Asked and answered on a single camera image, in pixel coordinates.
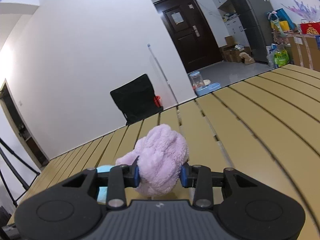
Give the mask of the pale pink cloth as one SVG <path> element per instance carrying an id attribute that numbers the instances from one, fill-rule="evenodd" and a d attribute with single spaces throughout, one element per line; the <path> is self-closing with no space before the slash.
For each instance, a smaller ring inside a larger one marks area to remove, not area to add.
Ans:
<path id="1" fill-rule="evenodd" d="M 181 166 L 189 159 L 185 138 L 167 124 L 151 129 L 134 149 L 116 160 L 116 165 L 137 161 L 140 184 L 136 191 L 146 197 L 162 196 L 175 187 Z"/>

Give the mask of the light blue ball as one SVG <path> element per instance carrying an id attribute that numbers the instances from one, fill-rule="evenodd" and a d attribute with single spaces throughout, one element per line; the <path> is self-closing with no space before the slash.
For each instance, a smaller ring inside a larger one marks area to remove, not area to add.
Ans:
<path id="1" fill-rule="evenodd" d="M 113 165 L 102 165 L 97 167 L 98 174 L 110 172 L 111 168 L 113 168 Z M 103 181 L 99 183 L 99 192 L 97 196 L 97 202 L 100 204 L 106 204 L 106 198 L 107 198 L 107 182 Z"/>

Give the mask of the black folding chair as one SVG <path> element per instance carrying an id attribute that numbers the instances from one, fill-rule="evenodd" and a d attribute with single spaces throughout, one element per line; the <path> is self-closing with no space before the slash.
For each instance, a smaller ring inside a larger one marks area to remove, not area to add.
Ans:
<path id="1" fill-rule="evenodd" d="M 110 95 L 124 115 L 126 125 L 134 124 L 163 111 L 163 106 L 156 98 L 147 74 L 112 90 Z"/>

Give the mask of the folding camping table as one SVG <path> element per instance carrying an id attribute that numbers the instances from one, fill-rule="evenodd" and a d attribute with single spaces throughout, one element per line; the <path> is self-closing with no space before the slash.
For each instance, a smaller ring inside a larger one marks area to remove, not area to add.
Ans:
<path id="1" fill-rule="evenodd" d="M 235 168 L 298 201 L 300 239 L 319 239 L 319 72 L 288 64 L 173 107 L 54 158 L 29 198 L 86 168 L 114 164 L 158 124 L 185 137 L 191 164 Z"/>

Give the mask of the white mop stick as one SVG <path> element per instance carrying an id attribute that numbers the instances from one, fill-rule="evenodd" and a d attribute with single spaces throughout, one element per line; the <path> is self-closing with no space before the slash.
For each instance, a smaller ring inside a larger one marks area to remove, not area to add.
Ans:
<path id="1" fill-rule="evenodd" d="M 151 44 L 148 43 L 148 44 L 147 44 L 147 47 L 148 47 L 148 50 L 149 50 L 150 54 L 152 55 L 153 59 L 155 60 L 155 62 L 156 62 L 156 64 L 157 64 L 157 66 L 158 66 L 161 74 L 163 75 L 163 77 L 164 77 L 164 79 L 165 79 L 165 81 L 166 81 L 166 83 L 167 83 L 167 86 L 169 87 L 169 90 L 170 90 L 170 92 L 171 92 L 171 94 L 172 94 L 172 96 L 173 96 L 173 98 L 174 98 L 174 100 L 175 100 L 175 102 L 176 102 L 176 105 L 178 105 L 179 102 L 178 102 L 178 100 L 177 100 L 177 98 L 176 98 L 176 95 L 175 95 L 175 93 L 174 93 L 174 91 L 173 91 L 173 89 L 172 89 L 172 87 L 171 87 L 171 84 L 169 83 L 169 80 L 168 80 L 166 74 L 164 73 L 164 71 L 163 71 L 163 69 L 162 69 L 162 67 L 161 67 L 161 65 L 160 65 L 157 57 L 155 56 L 155 54 L 154 54 L 153 51 L 152 51 Z"/>

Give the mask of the dark wooden door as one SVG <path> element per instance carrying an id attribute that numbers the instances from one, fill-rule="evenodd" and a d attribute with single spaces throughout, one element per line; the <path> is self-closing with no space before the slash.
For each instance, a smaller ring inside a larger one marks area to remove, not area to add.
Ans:
<path id="1" fill-rule="evenodd" d="M 154 6 L 187 73 L 222 61 L 216 39 L 196 0 L 159 0 Z"/>

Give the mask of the cardboard box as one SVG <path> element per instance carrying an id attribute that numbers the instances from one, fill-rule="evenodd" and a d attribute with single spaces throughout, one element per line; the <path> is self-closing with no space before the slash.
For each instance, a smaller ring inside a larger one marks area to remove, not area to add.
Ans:
<path id="1" fill-rule="evenodd" d="M 319 72 L 319 35 L 291 34 L 287 39 L 291 46 L 291 61 L 297 66 Z"/>

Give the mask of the blue shopping bag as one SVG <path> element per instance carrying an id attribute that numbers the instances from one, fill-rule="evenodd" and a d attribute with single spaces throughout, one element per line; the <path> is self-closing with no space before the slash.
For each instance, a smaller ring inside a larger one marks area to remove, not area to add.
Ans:
<path id="1" fill-rule="evenodd" d="M 283 8 L 275 10 L 277 13 L 277 16 L 280 21 L 287 21 L 289 28 L 293 30 L 295 28 L 295 24 L 292 22 L 291 18 L 288 16 L 288 14 L 285 12 Z"/>

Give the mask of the grey refrigerator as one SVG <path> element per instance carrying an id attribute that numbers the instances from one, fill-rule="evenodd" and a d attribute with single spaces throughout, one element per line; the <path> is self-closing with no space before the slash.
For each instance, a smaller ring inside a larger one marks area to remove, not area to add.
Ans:
<path id="1" fill-rule="evenodd" d="M 269 0 L 231 0 L 248 39 L 253 59 L 268 63 L 266 47 L 273 42 L 267 13 L 273 11 Z"/>

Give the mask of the red gift bag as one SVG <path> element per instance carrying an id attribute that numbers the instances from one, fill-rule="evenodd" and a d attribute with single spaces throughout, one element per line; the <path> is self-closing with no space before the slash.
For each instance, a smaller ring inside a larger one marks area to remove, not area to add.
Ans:
<path id="1" fill-rule="evenodd" d="M 320 35 L 320 22 L 301 23 L 302 34 Z"/>

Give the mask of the white wall cabinet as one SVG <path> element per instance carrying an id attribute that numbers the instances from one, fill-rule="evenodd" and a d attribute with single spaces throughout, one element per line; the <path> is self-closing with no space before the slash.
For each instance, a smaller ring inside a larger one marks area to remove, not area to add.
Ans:
<path id="1" fill-rule="evenodd" d="M 249 42 L 240 21 L 239 14 L 236 12 L 231 0 L 213 0 L 213 2 L 228 30 L 229 36 L 234 38 L 236 44 L 249 47 Z"/>

